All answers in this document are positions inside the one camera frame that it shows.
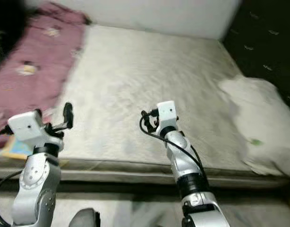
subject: pink bedsheet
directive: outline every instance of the pink bedsheet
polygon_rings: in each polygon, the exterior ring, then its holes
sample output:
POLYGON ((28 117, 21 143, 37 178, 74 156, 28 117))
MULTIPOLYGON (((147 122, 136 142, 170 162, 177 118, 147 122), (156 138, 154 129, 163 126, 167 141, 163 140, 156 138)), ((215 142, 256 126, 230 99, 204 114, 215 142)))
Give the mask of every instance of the pink bedsheet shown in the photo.
MULTIPOLYGON (((45 3, 38 11, 0 66, 0 129, 15 114, 52 109, 81 50, 82 13, 55 3, 45 3)), ((7 139, 0 137, 0 147, 7 139)))

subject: white mattress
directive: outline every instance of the white mattress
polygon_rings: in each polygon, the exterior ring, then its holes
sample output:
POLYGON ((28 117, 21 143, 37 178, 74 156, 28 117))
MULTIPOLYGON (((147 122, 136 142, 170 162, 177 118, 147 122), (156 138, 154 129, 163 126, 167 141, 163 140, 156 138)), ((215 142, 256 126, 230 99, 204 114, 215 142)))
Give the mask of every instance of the white mattress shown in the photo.
POLYGON ((138 121, 143 109, 174 100, 179 128, 197 149, 208 177, 227 178, 229 185, 274 183, 240 161, 239 133, 217 92, 220 80, 238 73, 216 40, 89 27, 54 114, 54 122, 61 122, 64 103, 73 104, 74 128, 65 132, 60 153, 71 160, 64 165, 65 179, 172 183, 163 144, 142 134, 138 121))

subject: bed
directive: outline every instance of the bed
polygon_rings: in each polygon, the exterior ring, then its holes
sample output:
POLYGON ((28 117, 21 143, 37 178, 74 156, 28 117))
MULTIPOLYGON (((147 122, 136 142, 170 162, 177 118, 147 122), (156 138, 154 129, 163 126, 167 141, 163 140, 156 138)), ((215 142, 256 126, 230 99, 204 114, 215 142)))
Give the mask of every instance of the bed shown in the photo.
MULTIPOLYGON (((272 188, 282 176, 253 173, 238 156, 239 133, 217 83, 240 71, 216 40, 89 26, 84 48, 54 110, 67 101, 74 128, 60 153, 62 180, 174 184, 163 144, 141 133, 141 110, 174 100, 179 127, 197 149, 212 186, 272 188)), ((24 165, 0 154, 0 178, 24 165)))

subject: tiled floor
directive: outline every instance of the tiled floor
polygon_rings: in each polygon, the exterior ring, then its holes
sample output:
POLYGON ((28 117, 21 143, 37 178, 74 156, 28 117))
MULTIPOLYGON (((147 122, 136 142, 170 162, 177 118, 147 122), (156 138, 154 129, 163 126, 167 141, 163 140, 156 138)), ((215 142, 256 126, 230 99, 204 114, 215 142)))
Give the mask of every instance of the tiled floor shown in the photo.
MULTIPOLYGON (((15 194, 0 193, 0 210, 10 221, 15 194)), ((216 194, 232 227, 290 227, 290 209, 271 194, 216 194)), ((181 207, 176 196, 121 193, 58 193, 53 227, 66 227, 83 208, 101 213, 102 227, 180 227, 181 207)))

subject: white wall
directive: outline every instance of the white wall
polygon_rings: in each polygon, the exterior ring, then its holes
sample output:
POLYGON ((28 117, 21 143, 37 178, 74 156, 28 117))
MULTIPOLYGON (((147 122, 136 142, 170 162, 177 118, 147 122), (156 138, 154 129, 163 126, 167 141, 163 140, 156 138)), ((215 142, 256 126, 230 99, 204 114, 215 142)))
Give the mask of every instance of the white wall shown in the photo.
MULTIPOLYGON (((43 0, 26 0, 31 6, 43 0)), ((241 0, 52 0, 101 25, 220 39, 241 0)))

